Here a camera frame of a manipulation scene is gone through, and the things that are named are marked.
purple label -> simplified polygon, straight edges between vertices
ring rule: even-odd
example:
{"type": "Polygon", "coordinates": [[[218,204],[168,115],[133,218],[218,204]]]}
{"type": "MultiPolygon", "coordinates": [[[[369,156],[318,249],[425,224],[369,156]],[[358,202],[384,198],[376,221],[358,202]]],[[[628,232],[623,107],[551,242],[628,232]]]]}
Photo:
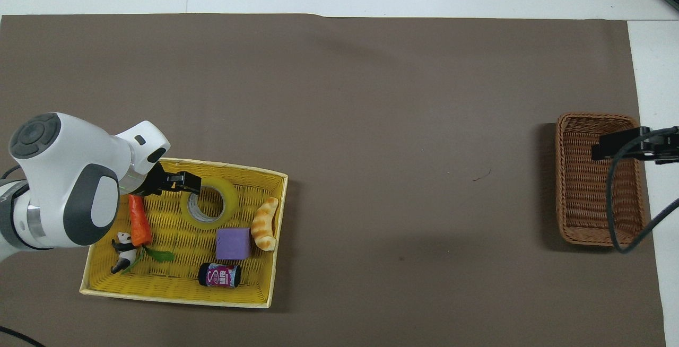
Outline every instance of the purple label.
{"type": "Polygon", "coordinates": [[[205,283],[208,286],[233,287],[233,278],[236,274],[235,266],[211,263],[205,275],[205,283]]]}

cable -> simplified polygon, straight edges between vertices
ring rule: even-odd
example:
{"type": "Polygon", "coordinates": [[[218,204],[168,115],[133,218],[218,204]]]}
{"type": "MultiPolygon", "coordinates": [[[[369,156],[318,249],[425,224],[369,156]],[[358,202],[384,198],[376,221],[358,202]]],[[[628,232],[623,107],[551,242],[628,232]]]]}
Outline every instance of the cable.
{"type": "Polygon", "coordinates": [[[15,166],[13,166],[13,167],[11,167],[11,168],[9,168],[9,170],[7,170],[7,171],[5,172],[5,174],[2,175],[2,177],[0,177],[0,180],[5,180],[5,178],[7,178],[7,176],[9,176],[10,173],[12,173],[13,171],[15,171],[15,170],[17,170],[17,169],[19,169],[19,168],[21,168],[21,166],[20,166],[19,164],[15,165],[15,166]]]}
{"type": "Polygon", "coordinates": [[[0,332],[11,335],[12,337],[17,337],[21,340],[24,340],[24,342],[27,342],[28,344],[34,345],[35,347],[45,347],[44,344],[38,342],[37,340],[32,339],[31,337],[28,337],[20,332],[15,332],[15,330],[12,330],[11,328],[0,326],[0,332]]]}
{"type": "Polygon", "coordinates": [[[606,178],[606,218],[608,219],[608,231],[611,234],[611,241],[613,241],[613,246],[618,250],[619,252],[626,254],[631,252],[636,246],[643,240],[645,236],[647,236],[653,228],[657,224],[660,223],[665,217],[667,217],[672,211],[677,209],[679,207],[679,198],[674,200],[670,205],[665,207],[665,209],[660,210],[660,213],[655,216],[643,229],[640,231],[640,233],[632,240],[632,242],[628,245],[628,247],[623,248],[620,246],[620,242],[618,241],[618,236],[615,233],[615,218],[613,217],[613,176],[615,175],[615,168],[618,165],[618,162],[625,156],[627,152],[632,149],[635,145],[639,144],[642,141],[645,141],[645,139],[648,139],[653,136],[666,136],[666,135],[673,135],[679,133],[679,127],[670,127],[670,128],[663,128],[663,129],[656,129],[655,131],[648,132],[647,134],[643,134],[642,136],[638,136],[635,139],[632,139],[629,141],[627,144],[625,144],[620,150],[615,154],[613,157],[613,162],[611,163],[611,167],[608,169],[608,177],[606,178]]]}

brown wicker basket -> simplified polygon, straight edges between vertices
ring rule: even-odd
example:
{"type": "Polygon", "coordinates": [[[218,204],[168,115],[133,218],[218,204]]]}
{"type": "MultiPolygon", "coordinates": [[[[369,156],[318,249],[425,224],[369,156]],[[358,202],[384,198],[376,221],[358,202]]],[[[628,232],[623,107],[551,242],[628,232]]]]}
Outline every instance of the brown wicker basket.
{"type": "MultiPolygon", "coordinates": [[[[573,244],[612,246],[606,219],[606,175],[610,160],[593,161],[599,135],[638,127],[632,117],[571,112],[556,127],[556,207],[559,229],[573,244]]],[[[613,179],[615,228],[628,245],[646,222],[639,162],[623,159],[613,179]]]]}

purple sponge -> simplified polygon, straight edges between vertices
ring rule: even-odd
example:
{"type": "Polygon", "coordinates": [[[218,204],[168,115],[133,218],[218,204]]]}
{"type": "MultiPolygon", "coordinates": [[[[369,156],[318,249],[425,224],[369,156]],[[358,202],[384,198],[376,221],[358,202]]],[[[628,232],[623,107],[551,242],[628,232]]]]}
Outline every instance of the purple sponge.
{"type": "Polygon", "coordinates": [[[217,259],[250,257],[250,228],[225,228],[216,231],[217,259]]]}

basket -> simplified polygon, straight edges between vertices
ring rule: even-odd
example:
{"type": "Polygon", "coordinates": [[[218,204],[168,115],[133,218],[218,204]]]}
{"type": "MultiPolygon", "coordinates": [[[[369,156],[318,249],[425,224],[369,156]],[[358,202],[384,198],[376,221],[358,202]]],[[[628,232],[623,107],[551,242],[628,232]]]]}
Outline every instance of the basket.
{"type": "MultiPolygon", "coordinates": [[[[632,117],[598,113],[563,114],[556,127],[556,207],[559,229],[573,244],[612,246],[606,219],[609,159],[593,161],[599,135],[638,127],[632,117]]],[[[645,225],[639,162],[623,159],[613,179],[615,229],[628,245],[645,225]]]]}
{"type": "MultiPolygon", "coordinates": [[[[185,170],[201,177],[218,176],[235,185],[240,206],[223,228],[249,228],[255,211],[264,200],[267,197],[278,198],[273,228],[274,238],[280,240],[287,175],[208,161],[165,158],[160,162],[166,171],[185,170]]],[[[198,203],[203,206],[214,205],[216,200],[220,200],[218,196],[216,192],[212,197],[201,194],[198,203]]],[[[197,229],[180,218],[179,200],[180,193],[163,192],[161,196],[145,197],[144,202],[153,232],[151,248],[172,251],[175,260],[160,263],[144,255],[127,274],[111,274],[110,269],[118,258],[111,247],[111,239],[116,238],[119,231],[129,231],[128,200],[126,195],[121,197],[117,218],[111,229],[102,240],[90,246],[80,292],[142,301],[269,308],[276,277],[278,242],[272,252],[259,250],[252,242],[250,258],[237,262],[216,261],[242,267],[241,283],[237,288],[201,286],[197,281],[199,267],[203,262],[215,262],[216,229],[197,229]]]]}

